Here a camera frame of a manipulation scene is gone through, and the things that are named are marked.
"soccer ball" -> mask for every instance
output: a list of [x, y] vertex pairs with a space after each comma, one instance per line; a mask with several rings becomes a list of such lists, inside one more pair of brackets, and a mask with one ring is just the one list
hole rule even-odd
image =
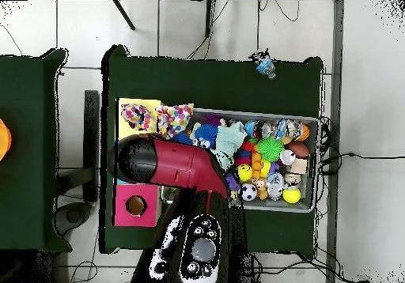
[[242, 199], [246, 202], [252, 201], [256, 198], [257, 189], [253, 184], [244, 183], [242, 184]]

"patterned cloth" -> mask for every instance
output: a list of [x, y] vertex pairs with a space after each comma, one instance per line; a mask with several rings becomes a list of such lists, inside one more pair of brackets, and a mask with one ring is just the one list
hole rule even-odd
[[134, 130], [156, 132], [157, 122], [152, 118], [147, 108], [137, 104], [122, 104], [121, 116]]
[[156, 107], [157, 129], [166, 138], [173, 138], [186, 129], [193, 114], [194, 104]]
[[185, 130], [193, 113], [194, 104], [166, 106], [159, 105], [155, 108], [157, 121], [142, 105], [122, 104], [121, 116], [134, 130], [158, 132], [165, 138], [173, 138]]

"dark green tabletop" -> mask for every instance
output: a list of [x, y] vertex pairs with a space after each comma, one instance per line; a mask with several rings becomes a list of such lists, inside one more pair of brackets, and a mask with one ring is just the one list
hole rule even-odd
[[54, 229], [55, 77], [64, 50], [0, 57], [0, 119], [12, 134], [0, 161], [0, 248], [68, 251]]
[[[317, 118], [322, 61], [311, 58], [303, 63], [275, 62], [274, 65], [277, 77], [269, 80], [255, 70], [253, 62], [135, 58], [127, 57], [123, 46], [113, 47], [103, 60], [105, 113], [102, 112], [102, 117], [107, 115], [108, 133], [107, 145], [102, 141], [102, 148], [114, 144], [117, 97]], [[109, 173], [106, 184], [106, 213], [100, 215], [105, 221], [101, 234], [106, 251], [117, 247], [150, 247], [155, 228], [111, 226], [112, 175]], [[245, 210], [245, 214], [249, 251], [297, 251], [312, 257], [314, 212]]]

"pink block with hole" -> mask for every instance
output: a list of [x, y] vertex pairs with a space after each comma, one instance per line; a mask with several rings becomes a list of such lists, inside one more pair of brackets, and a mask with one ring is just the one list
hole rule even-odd
[[[112, 199], [112, 207], [115, 206], [112, 225], [155, 227], [161, 215], [159, 191], [159, 186], [153, 184], [117, 184], [115, 202], [114, 198]], [[145, 212], [140, 216], [133, 215], [127, 210], [127, 200], [132, 196], [140, 196], [146, 202]]]

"round button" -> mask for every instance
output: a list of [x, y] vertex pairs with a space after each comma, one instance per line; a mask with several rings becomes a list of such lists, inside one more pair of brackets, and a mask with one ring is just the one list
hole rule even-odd
[[204, 230], [201, 226], [199, 226], [198, 228], [195, 228], [195, 230], [194, 230], [194, 234], [196, 236], [201, 236], [203, 234], [203, 232], [204, 232]]
[[193, 244], [191, 254], [195, 260], [209, 262], [215, 256], [215, 245], [211, 240], [205, 238], [197, 239]]
[[195, 262], [192, 262], [187, 266], [187, 270], [189, 273], [195, 274], [199, 271], [199, 265]]
[[205, 265], [202, 268], [202, 275], [204, 275], [206, 277], [209, 277], [209, 276], [211, 276], [212, 271], [213, 271], [213, 269], [212, 269], [212, 267], [210, 265]]
[[155, 266], [155, 273], [163, 274], [166, 272], [166, 262], [160, 261]]
[[210, 228], [211, 227], [211, 221], [204, 220], [204, 221], [202, 221], [201, 225], [204, 226], [205, 228]]
[[210, 230], [206, 233], [211, 239], [215, 239], [215, 237], [217, 236], [217, 233], [213, 230]]

